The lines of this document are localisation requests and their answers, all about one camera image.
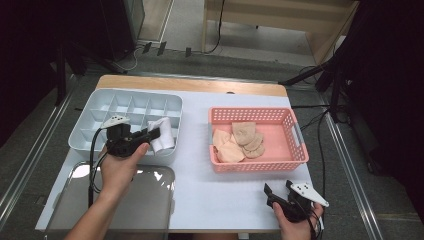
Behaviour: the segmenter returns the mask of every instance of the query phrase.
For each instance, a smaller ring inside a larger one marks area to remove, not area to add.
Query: white table surface
[[[263,192],[267,183],[273,192],[286,198],[286,180],[312,185],[307,164],[293,171],[215,173],[209,157],[208,110],[212,106],[289,107],[288,97],[200,93],[175,94],[183,99],[183,114],[174,162],[174,211],[170,232],[274,232],[279,229],[273,210]],[[72,168],[87,161],[88,154],[70,149],[35,229],[45,231]]]

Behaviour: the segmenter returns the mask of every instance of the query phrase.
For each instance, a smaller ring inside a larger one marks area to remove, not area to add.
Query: human hand
[[[277,217],[278,223],[281,229],[281,239],[283,240],[309,240],[311,239],[311,227],[309,225],[308,220],[303,220],[298,223],[292,223],[287,220],[284,215],[284,211],[281,206],[274,202],[272,204],[272,208],[274,209],[275,216]],[[318,218],[324,212],[323,207],[319,203],[314,203],[314,207],[311,209],[315,212],[311,215],[310,220],[312,226],[315,227],[318,221]]]
[[[100,196],[119,201],[128,191],[132,178],[137,173],[137,162],[149,148],[149,144],[141,144],[128,158],[107,155],[100,168],[103,187]]]

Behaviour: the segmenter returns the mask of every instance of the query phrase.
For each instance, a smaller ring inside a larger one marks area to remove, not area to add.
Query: pink plastic basket
[[[265,153],[238,163],[222,163],[212,143],[215,129],[232,133],[232,122],[256,122],[264,134]],[[210,158],[215,172],[290,171],[309,160],[294,112],[277,107],[212,107],[209,109]]]

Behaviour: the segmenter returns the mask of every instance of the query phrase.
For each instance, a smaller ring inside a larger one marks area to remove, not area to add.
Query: white plastic organizer tray
[[[176,95],[98,89],[88,99],[81,116],[72,130],[68,143],[71,148],[88,156],[95,132],[105,121],[113,116],[128,117],[130,119],[131,132],[146,128],[149,121],[169,117],[175,147],[156,155],[153,149],[149,149],[142,160],[143,164],[166,166],[173,161],[177,148],[182,107],[182,99]],[[96,139],[95,156],[101,151],[106,140],[106,130],[102,130]]]

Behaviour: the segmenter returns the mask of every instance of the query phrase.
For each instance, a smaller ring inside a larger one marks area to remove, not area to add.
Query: metal tray
[[[47,233],[68,232],[87,211],[88,175],[88,162],[74,167],[58,196]],[[101,188],[101,172],[95,182]],[[110,232],[166,233],[172,213],[174,182],[175,174],[169,167],[138,165],[130,189],[114,215]]]

